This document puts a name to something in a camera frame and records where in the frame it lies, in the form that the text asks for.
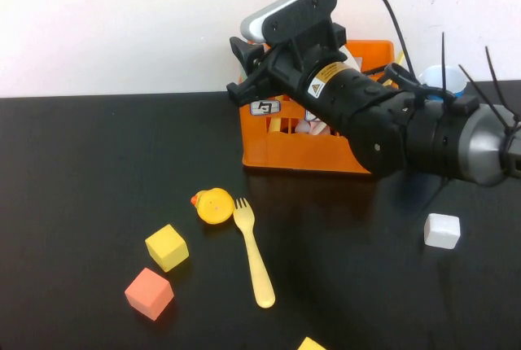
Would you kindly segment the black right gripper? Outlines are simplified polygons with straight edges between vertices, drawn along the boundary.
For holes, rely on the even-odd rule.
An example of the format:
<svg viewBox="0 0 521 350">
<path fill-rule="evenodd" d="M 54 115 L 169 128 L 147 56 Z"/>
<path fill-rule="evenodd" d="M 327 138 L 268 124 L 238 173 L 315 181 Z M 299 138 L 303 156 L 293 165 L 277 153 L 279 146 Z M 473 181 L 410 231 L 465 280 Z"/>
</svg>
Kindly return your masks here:
<svg viewBox="0 0 521 350">
<path fill-rule="evenodd" d="M 383 86 L 345 63 L 337 47 L 295 44 L 275 46 L 230 38 L 242 66 L 256 66 L 239 84 L 226 86 L 234 105 L 288 96 L 346 138 L 378 134 L 383 129 Z"/>
</svg>

